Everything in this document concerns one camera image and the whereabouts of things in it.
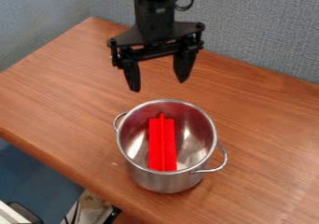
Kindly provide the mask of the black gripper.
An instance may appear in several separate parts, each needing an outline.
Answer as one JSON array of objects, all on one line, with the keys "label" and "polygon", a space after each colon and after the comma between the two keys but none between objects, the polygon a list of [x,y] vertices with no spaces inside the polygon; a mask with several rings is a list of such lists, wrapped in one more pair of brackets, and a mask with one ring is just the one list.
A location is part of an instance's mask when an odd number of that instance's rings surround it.
[{"label": "black gripper", "polygon": [[131,91],[140,91],[140,61],[172,55],[179,82],[191,75],[204,24],[175,21],[175,10],[182,10],[176,1],[135,0],[136,24],[108,40],[112,64],[123,69]]}]

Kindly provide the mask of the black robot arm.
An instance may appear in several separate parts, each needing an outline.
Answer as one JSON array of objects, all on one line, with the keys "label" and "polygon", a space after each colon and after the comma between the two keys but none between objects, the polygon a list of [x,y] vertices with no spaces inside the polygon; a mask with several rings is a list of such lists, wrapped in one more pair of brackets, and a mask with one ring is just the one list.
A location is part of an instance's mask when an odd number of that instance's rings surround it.
[{"label": "black robot arm", "polygon": [[107,41],[112,65],[123,70],[131,91],[140,91],[139,62],[174,56],[174,71],[184,82],[203,49],[202,22],[175,21],[175,11],[186,11],[195,0],[135,0],[136,23]]}]

